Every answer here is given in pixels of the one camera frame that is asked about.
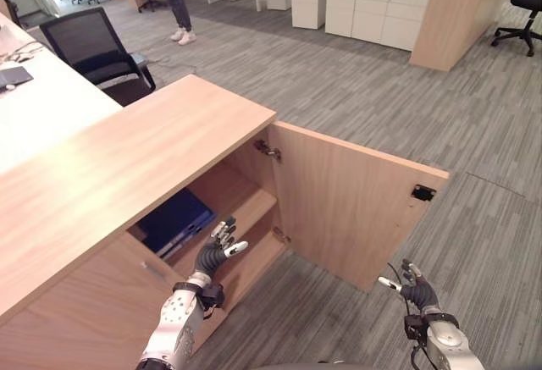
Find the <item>gray carpet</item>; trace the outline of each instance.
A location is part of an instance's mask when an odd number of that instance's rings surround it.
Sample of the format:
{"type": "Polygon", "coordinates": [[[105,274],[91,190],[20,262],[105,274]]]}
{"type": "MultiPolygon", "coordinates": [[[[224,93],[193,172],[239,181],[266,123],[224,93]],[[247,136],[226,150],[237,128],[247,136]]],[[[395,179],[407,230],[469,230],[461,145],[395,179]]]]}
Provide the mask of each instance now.
{"type": "MultiPolygon", "coordinates": [[[[542,362],[542,44],[527,58],[523,41],[493,48],[488,34],[440,73],[408,65],[408,52],[293,29],[290,12],[257,13],[252,0],[187,2],[198,35],[187,47],[167,40],[167,9],[104,7],[159,86],[197,73],[284,121],[451,171],[393,262],[419,264],[487,368],[542,362]]],[[[527,17],[507,5],[500,24],[527,17]]],[[[286,253],[188,368],[343,359],[408,369],[403,314],[391,291],[357,291],[286,253]]]]}

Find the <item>wooden panel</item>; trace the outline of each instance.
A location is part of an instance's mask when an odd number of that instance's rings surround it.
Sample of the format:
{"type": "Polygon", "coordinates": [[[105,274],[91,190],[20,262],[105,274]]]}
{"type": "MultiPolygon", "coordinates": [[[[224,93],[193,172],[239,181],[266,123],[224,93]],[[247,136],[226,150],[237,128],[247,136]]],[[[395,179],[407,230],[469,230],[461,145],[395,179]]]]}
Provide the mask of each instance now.
{"type": "Polygon", "coordinates": [[[0,179],[0,315],[114,240],[273,116],[189,75],[8,171],[0,179]]]}
{"type": "Polygon", "coordinates": [[[9,8],[8,4],[5,0],[0,0],[0,14],[3,14],[8,19],[11,19],[11,15],[9,14],[9,8]]]}
{"type": "Polygon", "coordinates": [[[429,0],[410,63],[450,70],[495,22],[504,1],[429,0]]]}
{"type": "Polygon", "coordinates": [[[414,185],[440,190],[448,173],[285,123],[268,128],[282,230],[292,247],[370,290],[429,206],[414,185]]]}
{"type": "Polygon", "coordinates": [[[177,273],[186,277],[192,274],[197,253],[220,220],[229,215],[235,216],[237,219],[235,237],[240,239],[277,202],[274,196],[225,163],[220,163],[209,170],[189,185],[189,189],[218,216],[168,260],[177,273]]]}
{"type": "Polygon", "coordinates": [[[267,129],[254,135],[244,145],[232,152],[224,162],[276,198],[273,159],[256,150],[254,143],[258,140],[269,142],[267,129]]]}
{"type": "Polygon", "coordinates": [[[135,368],[181,280],[125,234],[0,328],[2,367],[135,368]]]}

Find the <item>desk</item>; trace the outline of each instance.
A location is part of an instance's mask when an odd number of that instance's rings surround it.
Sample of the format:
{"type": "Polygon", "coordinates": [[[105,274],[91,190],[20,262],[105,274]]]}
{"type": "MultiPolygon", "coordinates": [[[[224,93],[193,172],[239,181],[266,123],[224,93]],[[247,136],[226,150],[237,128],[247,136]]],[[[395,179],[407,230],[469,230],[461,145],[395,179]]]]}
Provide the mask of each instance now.
{"type": "Polygon", "coordinates": [[[167,262],[126,230],[183,187],[219,217],[233,214],[236,236],[250,244],[218,271],[226,304],[202,325],[199,346],[287,246],[370,290],[429,205],[411,196],[413,188],[440,191],[448,179],[274,121],[272,110],[194,75],[118,108],[60,60],[46,52],[42,60],[47,68],[32,70],[35,84],[11,94],[54,111],[39,120],[19,108],[0,120],[11,126],[0,134],[12,153],[29,145],[17,132],[34,123],[38,141],[52,132],[0,175],[0,361],[10,368],[136,366],[159,307],[191,273],[209,229],[167,262]],[[66,80],[80,95],[54,83],[66,80]],[[61,133],[57,124],[66,126],[61,133]],[[260,140],[282,158],[261,153],[260,140]]]}
{"type": "MultiPolygon", "coordinates": [[[[0,52],[34,41],[2,14],[0,26],[0,52]]],[[[121,109],[46,47],[21,65],[34,80],[0,93],[0,174],[121,109]]]]}

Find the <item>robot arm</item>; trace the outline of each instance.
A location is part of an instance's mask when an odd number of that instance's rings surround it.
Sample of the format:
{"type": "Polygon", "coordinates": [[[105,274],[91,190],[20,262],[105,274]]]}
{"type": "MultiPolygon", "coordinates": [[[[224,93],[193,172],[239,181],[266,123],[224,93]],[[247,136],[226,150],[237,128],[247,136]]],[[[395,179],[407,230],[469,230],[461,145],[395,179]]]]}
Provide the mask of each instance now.
{"type": "Polygon", "coordinates": [[[232,236],[235,220],[220,222],[209,242],[200,250],[194,273],[174,286],[165,301],[160,322],[152,332],[137,370],[180,370],[188,360],[195,334],[208,309],[221,307],[224,293],[220,285],[212,285],[218,267],[228,258],[245,250],[248,243],[235,243],[232,236]]]}
{"type": "Polygon", "coordinates": [[[384,277],[379,277],[379,282],[397,290],[419,309],[421,316],[405,317],[408,338],[427,347],[429,360],[439,370],[484,370],[469,349],[467,336],[459,329],[459,323],[452,315],[442,312],[433,287],[418,267],[403,260],[402,268],[412,285],[400,285],[384,277]]]}

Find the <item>wooden countertop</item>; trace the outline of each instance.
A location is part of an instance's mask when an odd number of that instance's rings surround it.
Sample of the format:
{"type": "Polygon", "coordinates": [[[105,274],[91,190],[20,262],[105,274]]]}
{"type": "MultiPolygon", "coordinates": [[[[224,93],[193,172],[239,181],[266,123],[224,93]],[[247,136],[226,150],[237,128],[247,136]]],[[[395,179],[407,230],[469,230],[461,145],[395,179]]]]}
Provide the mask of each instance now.
{"type": "MultiPolygon", "coordinates": [[[[34,41],[2,14],[0,26],[0,55],[34,41]]],[[[16,66],[34,80],[0,93],[0,174],[122,108],[46,47],[33,59],[0,69],[16,66]]]]}
{"type": "MultiPolygon", "coordinates": [[[[31,83],[41,80],[37,75],[31,83]]],[[[45,120],[21,115],[24,106],[16,100],[65,105],[64,118],[74,110],[67,99],[57,99],[60,86],[40,83],[38,90],[21,86],[9,93],[18,99],[0,97],[18,109],[8,129],[0,119],[4,143],[15,131],[19,143],[35,151],[40,145],[31,137],[42,142],[47,135],[50,144],[68,133],[54,132],[63,122],[53,110],[42,115],[45,120]]],[[[74,102],[90,101],[93,93],[101,107],[96,87],[76,84],[87,91],[70,92],[74,102]]],[[[10,169],[0,175],[0,324],[274,118],[273,111],[194,75],[118,112],[104,105],[102,114],[108,109],[110,116],[67,140],[15,167],[13,159],[4,164],[10,169]]]]}

